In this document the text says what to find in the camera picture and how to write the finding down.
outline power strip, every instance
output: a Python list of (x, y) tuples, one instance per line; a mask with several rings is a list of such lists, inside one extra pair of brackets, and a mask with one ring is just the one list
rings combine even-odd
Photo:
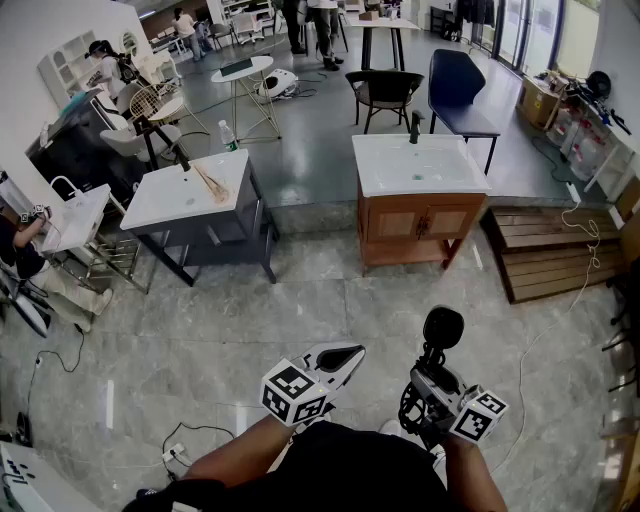
[(180, 455), (183, 451), (184, 446), (182, 446), (181, 443), (178, 443), (173, 448), (170, 448), (169, 451), (162, 454), (162, 460), (169, 462), (170, 460), (173, 460), (176, 455)]
[(582, 199), (580, 198), (580, 194), (578, 194), (578, 189), (573, 183), (567, 183), (567, 189), (569, 189), (569, 194), (571, 194), (571, 199), (576, 204), (580, 204)]

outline gray floor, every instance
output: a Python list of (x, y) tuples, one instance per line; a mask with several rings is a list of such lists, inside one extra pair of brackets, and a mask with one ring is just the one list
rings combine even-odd
[[(611, 290), (587, 289), (566, 317), (574, 293), (510, 306), (478, 230), (446, 272), (437, 264), (396, 266), (362, 278), (351, 231), (285, 238), (273, 259), (276, 285), (259, 266), (247, 265), (204, 269), (193, 288), (158, 266), (147, 296), (118, 286), (87, 336), (77, 371), (65, 374), (45, 356), (36, 374), (37, 449), (98, 506), (119, 510), (137, 488), (166, 484), (161, 445), (178, 422), (241, 432), (265, 414), (257, 395), (267, 370), (282, 357), (334, 340), (357, 340), (367, 356), (333, 419), (377, 429), (397, 414), (426, 314), (446, 304), (466, 322), (448, 362), (511, 405), (482, 446), (491, 468), (522, 425), (520, 357), (535, 335), (559, 320), (524, 359), (524, 435), (494, 477), (514, 512), (604, 510), (610, 494), (600, 493), (596, 504), (607, 456), (598, 438), (603, 415), (631, 415), (637, 402), (632, 388), (606, 392), (617, 381), (611, 359), (628, 367), (631, 357), (624, 346), (601, 352), (614, 334), (609, 319), (618, 306)], [(142, 260), (141, 277), (151, 273), (151, 261)], [(7, 315), (0, 391), (9, 423), (25, 409), (38, 350), (58, 350), (68, 364), (77, 357), (78, 333), (56, 319), (51, 331), (40, 339), (15, 311)], [(116, 390), (113, 430), (105, 426), (109, 379)], [(180, 431), (174, 438), (190, 460), (227, 440), (208, 431)]]
[[(344, 74), (360, 68), (362, 50), (361, 30), (346, 28), (349, 52), (345, 51), (342, 40), (336, 47), (338, 55), (345, 59), (342, 69), (327, 73), (327, 78), (318, 74), (322, 65), (313, 52), (309, 57), (292, 56), (289, 43), (283, 35), (277, 36), (280, 43), (273, 49), (274, 68), (293, 71), (301, 80), (321, 81), (321, 83), (301, 82), (303, 90), (315, 89), (317, 94), (310, 98), (280, 101), (276, 104), (276, 114), (282, 130), (282, 140), (278, 142), (248, 144), (251, 159), (271, 206), (298, 205), (319, 202), (353, 200), (356, 197), (356, 163), (351, 145), (351, 136), (364, 130), (366, 107), (361, 106), (360, 126), (355, 126), (355, 99)], [(223, 151), (220, 141), (218, 121), (231, 119), (231, 103), (224, 102), (208, 108), (230, 95), (229, 85), (214, 85), (209, 78), (213, 71), (272, 45), (267, 37), (255, 46), (247, 44), (242, 48), (226, 48), (223, 52), (213, 52), (197, 64), (185, 62), (179, 69), (185, 75), (184, 87), (190, 106), (213, 134), (211, 140), (203, 135), (187, 137), (186, 146), (193, 157)], [(429, 62), (437, 48), (454, 48), (468, 51), (468, 47), (449, 43), (431, 36), (428, 32), (405, 31), (403, 44), (407, 71), (428, 76)], [(531, 137), (542, 136), (515, 111), (514, 105), (520, 90), (520, 79), (485, 53), (473, 50), (471, 56), (485, 74), (486, 87), (476, 98), (484, 114), (498, 127), (502, 136), (498, 139), (496, 151), (489, 171), (489, 182), (493, 195), (527, 198), (569, 199), (563, 183), (554, 181), (550, 170), (552, 164), (531, 144)], [(374, 31), (372, 66), (386, 69), (393, 66), (391, 43), (387, 31)], [(419, 109), (430, 118), (428, 104), (428, 79), (414, 95), (410, 109)], [(260, 119), (259, 112), (248, 98), (239, 100), (239, 134)], [(423, 132), (428, 132), (429, 121), (423, 123)], [(180, 127), (184, 133), (201, 129), (192, 118), (185, 118)], [(397, 125), (397, 117), (388, 112), (377, 114), (369, 133), (403, 133), (406, 129)], [(448, 133), (438, 122), (436, 133)], [(261, 126), (252, 135), (269, 135), (269, 130)], [(481, 168), (488, 156), (489, 140), (472, 140), (472, 154)], [(544, 143), (538, 143), (559, 167), (558, 178), (574, 181), (582, 193), (584, 184), (579, 182), (568, 167), (563, 164), (557, 151)], [(604, 194), (595, 186), (584, 200), (603, 202)]]

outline hand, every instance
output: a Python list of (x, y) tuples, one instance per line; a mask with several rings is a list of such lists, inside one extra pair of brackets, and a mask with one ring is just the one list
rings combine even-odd
[(467, 451), (476, 446), (471, 441), (462, 439), (460, 436), (457, 436), (455, 434), (447, 434), (441, 444), (445, 452), (450, 450), (455, 450), (458, 452)]

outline shelf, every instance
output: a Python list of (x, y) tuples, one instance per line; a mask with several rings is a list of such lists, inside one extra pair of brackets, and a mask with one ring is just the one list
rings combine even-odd
[(246, 240), (242, 242), (226, 243), (219, 246), (213, 244), (192, 245), (187, 251), (185, 267), (200, 267), (205, 265), (221, 265), (225, 263), (255, 263), (260, 261), (259, 251), (265, 251), (270, 258), (273, 237), (273, 229), (270, 225), (264, 224), (260, 230), (257, 243), (250, 243)]
[(238, 0), (237, 2), (230, 2), (228, 4), (222, 4), (222, 7), (234, 7), (234, 6), (240, 5), (240, 4), (248, 4), (251, 1), (252, 0)]
[(367, 266), (422, 263), (448, 259), (445, 242), (442, 240), (420, 240), (405, 243), (367, 243), (362, 246)]

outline person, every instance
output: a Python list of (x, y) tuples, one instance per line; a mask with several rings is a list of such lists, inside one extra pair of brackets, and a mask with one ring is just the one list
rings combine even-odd
[(336, 0), (308, 0), (313, 24), (318, 34), (318, 44), (322, 54), (324, 68), (328, 71), (338, 71), (344, 60), (336, 57), (333, 46), (338, 37), (338, 2)]
[(293, 55), (304, 55), (307, 50), (300, 44), (300, 25), (298, 25), (298, 5), (300, 0), (284, 0), (282, 15), (287, 22), (289, 44)]
[(91, 314), (100, 315), (113, 296), (107, 289), (98, 294), (83, 288), (64, 270), (51, 266), (35, 249), (33, 239), (40, 232), (47, 215), (40, 214), (25, 229), (19, 230), (7, 217), (0, 215), (0, 259), (20, 279), (45, 292), (47, 303), (65, 320), (84, 332), (91, 330)]
[(182, 7), (176, 7), (173, 11), (175, 20), (171, 22), (173, 28), (176, 29), (178, 36), (191, 48), (193, 53), (193, 62), (198, 62), (202, 56), (200, 51), (200, 44), (198, 43), (198, 36), (196, 29), (193, 26), (196, 24), (193, 18), (188, 14), (184, 14)]
[(106, 40), (91, 43), (89, 54), (100, 59), (100, 75), (90, 85), (93, 87), (98, 84), (107, 84), (109, 97), (117, 104), (118, 95), (125, 86), (118, 67), (118, 54), (113, 51), (111, 44)]
[(397, 420), (380, 432), (318, 421), (297, 434), (277, 469), (270, 467), (295, 427), (269, 415), (195, 461), (160, 492), (141, 490), (124, 512), (172, 510), (356, 510), (410, 505), (415, 510), (506, 512), (479, 448), (449, 434), (443, 441), (448, 489), (432, 456), (400, 437)]
[(209, 42), (209, 21), (201, 21), (196, 23), (196, 35), (198, 36), (198, 43), (200, 44), (200, 52), (205, 54), (213, 50), (211, 43)]

